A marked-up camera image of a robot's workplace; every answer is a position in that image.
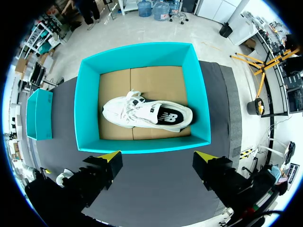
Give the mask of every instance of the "shoe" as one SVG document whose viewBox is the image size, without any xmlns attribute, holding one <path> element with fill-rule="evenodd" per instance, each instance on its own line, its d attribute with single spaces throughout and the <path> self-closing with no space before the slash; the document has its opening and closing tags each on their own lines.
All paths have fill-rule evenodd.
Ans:
<svg viewBox="0 0 303 227">
<path fill-rule="evenodd" d="M 109 100 L 103 106 L 103 116 L 129 129 L 142 127 L 180 132 L 191 123 L 191 109 L 170 101 L 145 100 L 140 95 L 139 91 L 130 91 L 124 97 Z"/>
<path fill-rule="evenodd" d="M 87 30 L 91 30 L 93 28 L 93 26 L 95 25 L 95 23 L 89 24 Z"/>
</svg>

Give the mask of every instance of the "cable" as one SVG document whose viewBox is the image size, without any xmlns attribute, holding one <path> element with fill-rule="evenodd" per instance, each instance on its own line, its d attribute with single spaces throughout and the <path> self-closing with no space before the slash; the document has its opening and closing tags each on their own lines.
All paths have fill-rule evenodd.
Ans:
<svg viewBox="0 0 303 227">
<path fill-rule="evenodd" d="M 257 146 L 254 148 L 254 150 L 256 150 L 257 149 L 257 147 L 261 144 L 261 141 L 262 141 L 262 139 L 263 139 L 263 137 L 266 135 L 266 134 L 268 134 L 268 131 L 269 131 L 269 133 L 275 128 L 275 126 L 276 125 L 278 125 L 278 124 L 280 124 L 280 123 L 282 123 L 282 122 L 285 122 L 285 121 L 288 121 L 289 119 L 291 119 L 293 116 L 291 116 L 291 117 L 289 117 L 289 118 L 287 118 L 287 119 L 285 119 L 285 120 L 283 120 L 283 121 L 280 121 L 280 122 L 277 122 L 277 123 L 275 123 L 275 124 L 272 124 L 272 125 L 270 125 L 268 128 L 267 128 L 267 130 L 265 131 L 265 133 L 263 134 L 263 136 L 261 137 L 261 139 L 260 139 L 260 142 L 257 144 Z"/>
</svg>

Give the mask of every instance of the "black table surface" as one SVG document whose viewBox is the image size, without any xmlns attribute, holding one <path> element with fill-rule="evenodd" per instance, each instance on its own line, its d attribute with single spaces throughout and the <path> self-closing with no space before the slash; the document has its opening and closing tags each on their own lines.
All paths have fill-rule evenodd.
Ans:
<svg viewBox="0 0 303 227">
<path fill-rule="evenodd" d="M 229 101 L 226 84 L 216 63 L 200 61 L 207 91 L 211 144 L 150 154 L 123 155 L 123 168 L 108 191 L 103 190 L 82 212 L 114 226 L 175 227 L 212 218 L 219 204 L 192 168 L 195 150 L 229 156 Z M 77 172 L 82 160 L 99 153 L 77 149 L 74 131 L 74 95 L 77 78 L 54 88 L 52 140 L 37 141 L 41 164 L 55 181 L 65 168 Z"/>
</svg>

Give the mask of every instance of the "shoelace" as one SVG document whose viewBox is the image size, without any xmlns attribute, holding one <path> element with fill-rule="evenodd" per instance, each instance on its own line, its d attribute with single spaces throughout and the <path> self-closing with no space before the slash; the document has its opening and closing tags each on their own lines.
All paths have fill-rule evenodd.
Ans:
<svg viewBox="0 0 303 227">
<path fill-rule="evenodd" d="M 134 116 L 135 112 L 142 107 L 142 103 L 145 102 L 145 100 L 141 101 L 138 96 L 141 95 L 140 91 L 129 91 L 124 99 L 124 107 L 121 112 L 121 119 L 127 119 L 128 121 L 132 120 L 132 117 Z"/>
</svg>

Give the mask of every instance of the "white wall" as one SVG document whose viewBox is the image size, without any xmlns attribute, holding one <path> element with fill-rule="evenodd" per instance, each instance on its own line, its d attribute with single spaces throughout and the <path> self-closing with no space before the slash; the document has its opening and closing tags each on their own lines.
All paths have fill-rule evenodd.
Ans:
<svg viewBox="0 0 303 227">
<path fill-rule="evenodd" d="M 9 99 L 11 96 L 12 103 L 17 103 L 19 80 L 20 80 L 20 76 L 15 73 L 15 66 L 11 65 L 7 73 L 6 83 L 3 92 L 3 102 L 2 102 L 2 125 L 3 125 L 3 132 L 6 133 L 9 133 L 11 128 L 11 119 L 9 119 L 9 109 L 11 111 L 11 114 L 13 113 L 13 116 L 15 116 L 14 107 L 10 108 L 9 106 L 9 102 L 10 102 Z"/>
<path fill-rule="evenodd" d="M 254 16 L 264 18 L 268 23 L 278 18 L 278 15 L 262 0 L 250 0 L 243 11 L 249 11 Z"/>
<path fill-rule="evenodd" d="M 295 113 L 295 114 L 291 114 L 290 117 L 291 118 L 289 120 L 285 122 L 281 122 L 277 125 L 277 129 L 275 129 L 274 138 L 280 140 L 285 144 L 289 143 L 289 141 L 295 143 L 295 152 L 294 152 L 294 156 L 291 159 L 291 162 L 300 165 L 300 167 L 289 191 L 287 191 L 282 196 L 278 196 L 276 200 L 278 204 L 275 207 L 275 210 L 283 210 L 287 206 L 288 202 L 291 200 L 292 196 L 294 195 L 303 176 L 303 138 L 302 138 L 303 116 L 302 113 Z M 286 116 L 275 117 L 275 123 L 286 119 L 288 119 L 288 117 Z M 275 142 L 273 145 L 273 149 L 278 151 L 284 150 L 281 146 L 279 146 Z M 281 162 L 281 158 L 279 158 L 275 154 L 272 154 L 271 160 L 273 162 L 278 162 L 278 161 Z M 268 216 L 263 226 L 269 226 L 274 221 L 275 218 L 276 215 L 272 215 L 270 217 Z"/>
</svg>

